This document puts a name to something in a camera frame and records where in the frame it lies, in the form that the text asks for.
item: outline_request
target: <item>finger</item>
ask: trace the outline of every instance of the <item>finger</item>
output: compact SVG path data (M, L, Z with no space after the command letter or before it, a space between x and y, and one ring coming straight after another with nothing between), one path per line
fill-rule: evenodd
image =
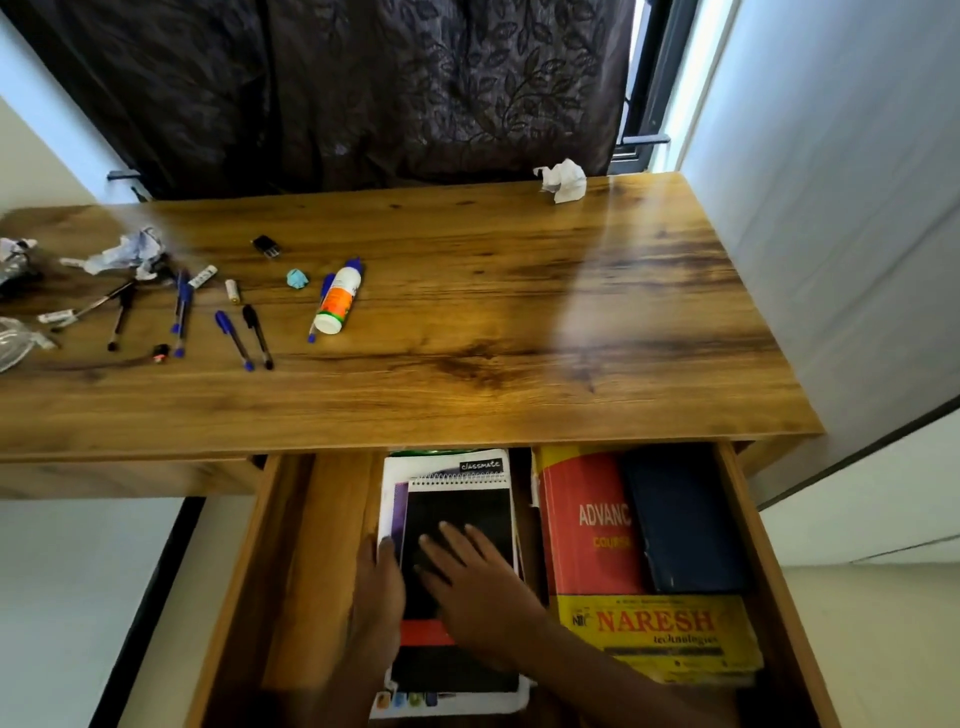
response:
M419 565L414 565L414 572L420 578L420 583L438 604L443 604L446 596L450 593L450 585L443 581L437 574L431 573Z
M390 538L390 536L384 537L380 541L380 546L376 550L377 565L386 563L388 561L393 561L396 563L396 548L394 547L394 540Z
M461 533L455 525L450 525L446 521L440 521L440 532L444 534L446 542L450 544L453 552L460 557L460 560L467 566L470 564L479 564L483 559L477 552L476 547L470 542L470 539Z
M504 566L509 570L514 569L510 564L507 563L506 559L503 558L497 547L493 545L493 541L487 538L487 534L470 523L464 526L464 530L467 532L470 540L476 544L477 550L480 551L480 554L487 560L488 563Z
M452 553L447 551L443 546L440 546L440 544L425 533L420 536L420 548L423 549L423 553L427 555L427 558L433 562L433 565L450 581L453 581L454 577L460 573L460 570L464 567L463 564L457 561Z
M373 570L375 553L376 536L369 534L360 539L360 547L357 549L357 571Z

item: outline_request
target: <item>desk surface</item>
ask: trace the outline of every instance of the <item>desk surface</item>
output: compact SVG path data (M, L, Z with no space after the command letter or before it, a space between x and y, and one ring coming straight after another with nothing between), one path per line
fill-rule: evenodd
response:
M322 448L755 439L822 431L685 180L592 179L555 206L535 182L112 207L18 210L0 234L84 257L154 225L175 260L217 278L197 294L186 357L175 294L116 304L0 375L0 460L203 458ZM250 240L282 247L268 260ZM361 255L344 331L310 345L319 282ZM295 291L285 274L311 279ZM121 274L47 266L2 315L80 307ZM245 372L225 279L253 303L276 360Z

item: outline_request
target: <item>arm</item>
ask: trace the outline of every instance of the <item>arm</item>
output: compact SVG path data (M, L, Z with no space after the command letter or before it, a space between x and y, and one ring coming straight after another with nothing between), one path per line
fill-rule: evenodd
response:
M448 550L420 537L446 577L420 571L454 641L497 667L522 672L604 726L722 728L726 724L583 642L558 622L477 528L441 523Z
M353 616L344 657L333 670L317 706L317 725L329 728L366 726L383 675L400 649L400 620L406 600L394 544L376 548L364 539L357 553Z

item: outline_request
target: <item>orange label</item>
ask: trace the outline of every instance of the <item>orange label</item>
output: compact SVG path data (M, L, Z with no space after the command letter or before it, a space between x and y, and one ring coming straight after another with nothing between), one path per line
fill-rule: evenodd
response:
M350 310L351 303L353 303L353 297L349 291L343 288L331 288L330 292L326 294L324 304L320 307L320 310L326 313L332 313L343 321L347 318L347 312Z

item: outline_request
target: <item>spiral notebook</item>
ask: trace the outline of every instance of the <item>spiral notebook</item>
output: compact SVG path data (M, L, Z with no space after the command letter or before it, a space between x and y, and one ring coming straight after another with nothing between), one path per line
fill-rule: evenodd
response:
M438 619L437 604L414 565L432 568L418 538L445 543L440 521L472 523L517 568L516 521L506 450L392 456L384 463L379 536L391 535L407 589L401 648L371 717L511 713L526 705L526 678L495 671L460 649Z

